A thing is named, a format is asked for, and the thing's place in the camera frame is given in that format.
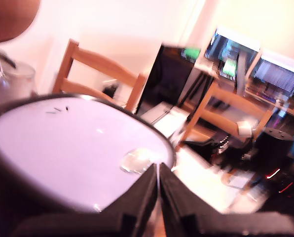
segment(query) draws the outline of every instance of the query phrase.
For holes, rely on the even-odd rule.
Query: wooden desk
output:
[[[264,99],[264,98],[262,98],[262,97],[260,97],[260,96],[258,96],[258,95],[256,95],[256,94],[254,94],[254,93],[252,93],[252,92],[250,92],[250,91],[248,91],[248,90],[246,90],[246,93],[247,93],[248,95],[250,95],[250,96],[256,98],[257,100],[261,100],[261,101],[263,101],[263,102],[265,102],[265,103],[267,103],[267,104],[269,104],[269,105],[271,105],[271,106],[273,106],[273,107],[276,107],[276,108],[278,108],[278,109],[280,109],[280,110],[284,110],[284,111],[286,111],[286,113],[288,113],[288,114],[294,116],[294,110],[292,110],[292,109],[290,109],[290,108],[284,108],[284,106],[277,105],[277,104],[275,104],[275,103],[273,103],[273,102],[271,102],[271,101],[268,101],[268,100],[266,100],[266,99]]]

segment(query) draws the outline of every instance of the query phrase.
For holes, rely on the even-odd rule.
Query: white wall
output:
[[[294,0],[212,0],[210,4],[209,16],[203,7],[201,27],[194,29],[190,44],[203,47],[221,25],[294,59]]]
[[[0,48],[35,68],[39,93],[52,88],[69,38],[138,74],[152,65],[162,42],[179,43],[199,2],[204,0],[42,0],[33,24]],[[97,76],[79,65],[70,74],[94,87]]]

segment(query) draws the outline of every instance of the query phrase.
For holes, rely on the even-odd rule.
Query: monitor screen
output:
[[[178,102],[199,51],[164,45],[160,47],[136,110],[138,116],[161,102],[172,106]]]
[[[264,56],[259,59],[251,76],[264,83],[274,85],[288,94],[294,90],[294,69]]]
[[[230,79],[236,76],[237,61],[227,58],[224,67],[222,68],[221,75]]]
[[[190,62],[196,61],[198,56],[200,55],[200,49],[198,48],[185,48],[181,52],[181,56],[185,59],[188,59]]]
[[[260,46],[258,42],[255,42],[245,36],[241,36],[231,30],[217,28],[205,52],[205,57],[219,65],[222,76],[232,79],[231,77],[235,77],[233,73],[234,60],[237,61],[238,54],[244,52],[246,55],[246,74],[259,50]],[[230,62],[232,65],[231,73],[225,74],[225,71],[229,71],[230,69]]]

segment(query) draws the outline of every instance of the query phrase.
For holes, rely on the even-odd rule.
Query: chair leg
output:
[[[144,84],[146,82],[147,78],[143,75],[139,74],[137,77],[137,80],[135,82],[135,85],[133,87],[132,93],[129,96],[129,99],[127,101],[125,109],[129,112],[132,112],[134,109],[134,106],[138,100],[138,97],[144,87]]]

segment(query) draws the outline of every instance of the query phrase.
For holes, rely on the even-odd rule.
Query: wooden chair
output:
[[[89,88],[76,82],[68,81],[67,77],[71,69],[73,60],[77,60],[93,69],[98,70],[101,73],[104,73],[132,87],[133,90],[125,107],[126,110],[131,112],[134,109],[134,106],[147,79],[141,74],[139,74],[137,77],[116,62],[100,54],[81,49],[78,47],[78,45],[78,42],[72,39],[69,40],[52,92],[60,93],[64,91],[86,94],[105,99],[116,104],[115,100],[102,93],[101,91]]]
[[[215,113],[213,111],[205,109],[211,97],[215,97],[226,104],[236,107],[247,114],[250,114],[259,120],[259,124],[257,125],[255,132],[254,132],[254,140],[257,136],[261,133],[262,129],[268,122],[268,120],[272,116],[272,110],[264,111],[260,107],[256,106],[254,103],[248,101],[247,99],[234,94],[229,91],[225,91],[219,88],[219,85],[216,81],[212,83],[210,88],[208,89],[206,95],[204,96],[200,106],[197,108],[196,112],[194,113],[193,118],[191,119],[190,123],[186,126],[185,133],[182,137],[182,141],[185,140],[189,134],[191,133],[192,129],[196,125],[199,118],[202,118],[211,124],[215,125],[216,127],[226,131],[227,133],[237,137],[240,140],[244,140],[238,134],[238,126],[237,123],[225,118],[224,116]]]

